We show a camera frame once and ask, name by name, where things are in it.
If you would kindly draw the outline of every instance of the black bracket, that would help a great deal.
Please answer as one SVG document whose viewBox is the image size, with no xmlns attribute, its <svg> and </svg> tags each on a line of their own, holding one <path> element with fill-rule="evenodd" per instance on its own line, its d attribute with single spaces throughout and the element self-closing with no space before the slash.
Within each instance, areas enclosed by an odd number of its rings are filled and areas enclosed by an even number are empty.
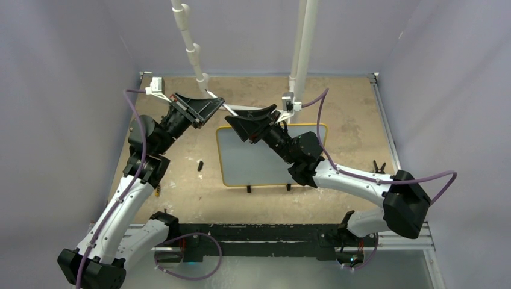
<svg viewBox="0 0 511 289">
<path fill-rule="evenodd" d="M 167 209 L 164 209 L 163 212 L 158 211 L 154 213 L 153 215 L 151 215 L 149 219 L 158 220 L 169 227 L 167 241 L 179 237 L 181 235 L 179 228 L 179 219 L 174 217 L 173 215 L 167 214 Z"/>
<path fill-rule="evenodd" d="M 62 269 L 67 281 L 76 285 L 78 268 L 81 259 L 78 249 L 73 251 L 63 249 L 57 258 L 57 263 Z M 124 259 L 115 259 L 112 264 L 103 264 L 99 259 L 85 261 L 82 273 L 81 288 L 83 289 L 118 289 L 126 278 L 126 270 L 123 268 Z"/>
<path fill-rule="evenodd" d="M 225 102 L 223 98 L 187 98 L 177 92 L 169 99 L 170 105 L 184 115 L 194 128 L 202 127 Z"/>
<path fill-rule="evenodd" d="M 140 153 L 133 151 L 122 171 L 124 176 L 135 175 L 137 169 L 141 166 L 140 155 Z M 148 182 L 153 188 L 157 188 L 170 163 L 171 161 L 167 158 L 156 158 L 147 155 L 144 167 L 140 173 L 141 183 L 145 184 Z"/>
<path fill-rule="evenodd" d="M 383 163 L 381 165 L 381 167 L 378 167 L 378 164 L 376 163 L 376 160 L 373 160 L 372 161 L 372 165 L 374 166 L 374 173 L 382 173 L 382 174 L 385 174 L 385 166 L 387 165 L 387 163 Z"/>
</svg>

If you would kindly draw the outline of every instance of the white bracket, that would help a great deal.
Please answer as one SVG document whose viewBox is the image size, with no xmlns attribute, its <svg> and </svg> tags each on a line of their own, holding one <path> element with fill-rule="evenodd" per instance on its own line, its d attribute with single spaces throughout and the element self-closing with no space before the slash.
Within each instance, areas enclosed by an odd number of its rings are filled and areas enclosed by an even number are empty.
<svg viewBox="0 0 511 289">
<path fill-rule="evenodd" d="M 295 94 L 293 92 L 284 93 L 282 96 L 282 110 L 278 110 L 280 111 L 280 116 L 277 119 L 277 123 L 290 119 L 293 115 L 295 115 L 296 111 L 301 110 L 302 102 L 296 101 Z"/>
<path fill-rule="evenodd" d="M 162 77 L 153 77 L 149 86 L 145 88 L 145 94 L 155 96 L 164 102 L 172 102 L 164 92 L 165 83 Z"/>
</svg>

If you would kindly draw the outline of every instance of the cable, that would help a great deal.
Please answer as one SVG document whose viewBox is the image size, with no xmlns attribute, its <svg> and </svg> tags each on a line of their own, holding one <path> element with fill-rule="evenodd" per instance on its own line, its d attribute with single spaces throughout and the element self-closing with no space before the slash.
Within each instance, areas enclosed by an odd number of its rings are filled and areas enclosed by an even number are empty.
<svg viewBox="0 0 511 289">
<path fill-rule="evenodd" d="M 177 240 L 181 240 L 181 239 L 184 239 L 186 237 L 191 237 L 193 235 L 201 235 L 201 236 L 208 237 L 216 245 L 216 248 L 218 249 L 218 263 L 216 263 L 216 266 L 213 269 L 213 271 L 211 271 L 210 273 L 208 273 L 208 274 L 206 274 L 204 276 L 201 276 L 201 277 L 189 277 L 189 276 L 179 275 L 178 273 L 174 273 L 172 271 L 168 271 L 167 269 L 165 269 L 162 266 L 160 266 L 160 264 L 158 263 L 158 260 L 156 259 L 156 253 L 154 254 L 154 263 L 156 264 L 156 268 L 155 269 L 159 269 L 163 273 L 167 273 L 167 274 L 172 275 L 174 277 L 177 277 L 177 278 L 180 278 L 180 279 L 183 279 L 183 280 L 188 280 L 188 281 L 200 281 L 200 280 L 204 280 L 206 278 L 211 277 L 213 274 L 215 274 L 216 271 L 218 271 L 218 268 L 220 268 L 220 264 L 222 264 L 222 249 L 220 248 L 220 244 L 215 240 L 215 238 L 211 237 L 210 235 L 205 234 L 205 233 L 199 233 L 199 232 L 189 233 L 189 234 L 184 234 L 184 235 L 179 236 L 177 238 L 165 241 L 165 242 L 163 242 L 160 245 L 171 244 L 171 243 L 173 243 L 173 242 L 175 242 Z"/>
<path fill-rule="evenodd" d="M 284 133 L 287 134 L 287 122 L 283 120 L 282 123 L 284 124 Z"/>
<path fill-rule="evenodd" d="M 139 165 L 139 168 L 137 169 L 137 172 L 135 173 L 135 175 L 133 176 L 133 179 L 131 180 L 131 182 L 128 184 L 128 186 L 126 187 L 126 189 L 121 193 L 121 195 L 119 196 L 119 200 L 122 201 L 122 199 L 124 199 L 124 197 L 129 193 L 131 187 L 133 186 L 133 184 L 135 183 L 135 181 L 137 180 L 137 178 L 139 177 L 141 171 L 142 171 L 142 168 L 143 168 L 143 165 L 145 164 L 145 156 L 146 156 L 146 152 L 147 152 L 147 142 L 146 142 L 146 139 L 145 139 L 145 131 L 144 131 L 144 128 L 143 128 L 143 125 L 142 125 L 142 121 L 140 119 L 140 115 L 138 114 L 137 110 L 135 109 L 135 105 L 131 102 L 130 98 L 128 97 L 127 93 L 128 92 L 135 92 L 135 93 L 145 93 L 144 90 L 135 90 L 135 89 L 125 89 L 123 91 L 123 94 L 124 94 L 124 98 L 126 99 L 126 101 L 128 102 L 128 105 L 130 106 L 131 108 L 131 111 L 133 111 L 133 114 L 135 115 L 135 118 L 137 120 L 137 123 L 139 124 L 139 128 L 140 128 L 140 133 L 142 135 L 142 158 L 140 160 L 140 165 Z M 94 232 L 94 234 L 92 235 L 92 238 L 90 239 L 89 243 L 90 243 L 90 246 L 87 247 L 87 249 L 85 250 L 83 256 L 82 256 L 82 259 L 80 261 L 80 266 L 78 266 L 78 273 L 77 273 L 77 289 L 80 289 L 81 288 L 81 277 L 82 277 L 82 274 L 83 274 L 83 268 L 85 266 L 85 261 L 87 260 L 87 258 L 89 257 L 90 255 L 90 251 L 92 250 L 92 248 L 94 247 L 95 245 L 95 242 L 96 240 L 98 239 L 99 237 L 99 234 L 101 233 L 101 230 L 103 230 L 103 227 L 105 226 L 105 224 L 107 223 L 107 221 L 110 219 L 111 215 L 113 214 L 113 212 L 117 209 L 117 207 L 119 206 L 119 202 L 114 202 L 114 204 L 112 205 L 112 207 L 110 208 L 110 210 L 107 212 L 107 214 L 105 215 L 105 217 L 101 220 L 101 222 L 99 223 L 98 227 L 96 228 L 96 231 Z"/>
<path fill-rule="evenodd" d="M 364 257 L 364 262 L 362 262 L 362 264 L 360 266 L 357 266 L 356 268 L 352 268 L 351 270 L 360 270 L 360 269 L 366 267 L 367 264 L 370 262 L 370 260 L 373 259 L 374 255 L 376 254 L 376 250 L 378 249 L 378 244 L 379 244 L 379 241 L 380 241 L 380 236 L 378 235 L 378 233 L 376 233 L 374 235 L 376 237 L 376 240 L 375 240 L 375 243 L 374 243 L 374 250 L 371 252 L 371 254 L 369 255 L 369 257 L 367 259 Z"/>
<path fill-rule="evenodd" d="M 321 94 L 320 94 L 320 95 L 319 95 L 316 99 L 314 99 L 313 101 L 308 102 L 308 103 L 306 103 L 306 104 L 302 104 L 302 108 L 304 108 L 304 107 L 309 107 L 309 106 L 311 106 L 311 105 L 315 104 L 315 103 L 316 103 L 316 102 L 318 102 L 320 99 L 322 99 L 322 98 L 326 97 L 327 93 L 328 93 L 328 89 L 325 89 L 325 91 L 324 91 L 323 93 L 321 93 Z"/>
<path fill-rule="evenodd" d="M 325 155 L 327 156 L 328 158 L 328 162 L 330 162 L 330 165 L 336 170 L 338 171 L 339 173 L 342 173 L 343 175 L 346 175 L 346 176 L 351 176 L 353 178 L 357 178 L 357 179 L 362 179 L 364 181 L 369 181 L 369 182 L 375 182 L 377 184 L 384 184 L 384 185 L 412 185 L 412 184 L 419 184 L 419 183 L 422 183 L 422 182 L 428 182 L 428 181 L 432 181 L 434 179 L 439 179 L 439 178 L 442 178 L 444 176 L 448 176 L 448 175 L 452 175 L 451 179 L 449 179 L 449 181 L 445 184 L 445 186 L 440 190 L 440 192 L 431 200 L 431 204 L 433 205 L 443 194 L 444 192 L 451 186 L 451 184 L 454 182 L 454 180 L 456 179 L 456 177 L 458 176 L 458 173 L 453 171 L 453 170 L 446 170 L 445 172 L 442 172 L 442 173 L 437 173 L 436 175 L 433 175 L 433 176 L 428 176 L 428 177 L 425 177 L 425 178 L 419 178 L 419 179 L 411 179 L 411 180 L 408 180 L 408 181 L 384 181 L 384 180 L 379 180 L 379 179 L 374 179 L 374 178 L 370 178 L 370 177 L 367 177 L 367 176 L 360 176 L 360 175 L 357 175 L 356 173 L 351 173 L 351 172 L 347 172 L 345 170 L 342 170 L 341 168 L 337 167 L 337 165 L 334 163 L 334 161 L 332 160 L 332 157 L 330 156 L 330 154 L 327 152 L 325 146 L 323 145 L 323 143 L 321 142 L 321 138 L 320 138 L 320 134 L 319 134 L 319 123 L 320 123 L 320 119 L 321 119 L 321 111 L 323 109 L 323 102 L 325 101 L 325 98 L 327 96 L 327 93 L 328 93 L 328 88 L 325 89 L 325 91 L 320 95 L 321 97 L 321 102 L 319 103 L 319 110 L 318 110 L 318 121 L 316 122 L 316 136 L 318 137 L 318 141 L 319 141 L 319 145 L 321 146 L 321 148 L 323 149 L 323 151 L 325 152 Z"/>
</svg>

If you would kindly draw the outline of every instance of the whiteboard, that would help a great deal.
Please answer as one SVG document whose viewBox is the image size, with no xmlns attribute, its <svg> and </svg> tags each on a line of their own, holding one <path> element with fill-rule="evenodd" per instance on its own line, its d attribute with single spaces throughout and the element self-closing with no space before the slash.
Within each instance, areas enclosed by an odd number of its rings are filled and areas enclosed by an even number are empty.
<svg viewBox="0 0 511 289">
<path fill-rule="evenodd" d="M 291 137 L 306 132 L 316 132 L 316 124 L 290 124 Z M 319 134 L 325 143 L 327 126 L 320 124 Z M 296 184 L 287 169 L 291 164 L 283 161 L 263 140 L 256 144 L 242 142 L 230 126 L 216 130 L 216 142 L 222 170 L 222 181 L 227 187 L 247 185 L 286 185 Z"/>
</svg>

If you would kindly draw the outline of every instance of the metal rod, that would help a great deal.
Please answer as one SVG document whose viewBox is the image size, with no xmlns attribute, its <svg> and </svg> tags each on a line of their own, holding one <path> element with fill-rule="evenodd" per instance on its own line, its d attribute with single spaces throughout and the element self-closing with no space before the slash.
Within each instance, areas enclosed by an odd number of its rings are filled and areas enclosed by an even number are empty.
<svg viewBox="0 0 511 289">
<path fill-rule="evenodd" d="M 209 90 L 206 89 L 206 92 L 212 97 L 212 98 L 218 98 L 218 96 L 216 96 L 214 93 L 210 92 Z M 230 112 L 232 115 L 234 116 L 237 116 L 238 114 L 236 112 L 234 112 L 234 110 L 232 110 L 229 105 L 227 105 L 225 102 L 222 104 L 222 106 L 228 111 Z"/>
</svg>

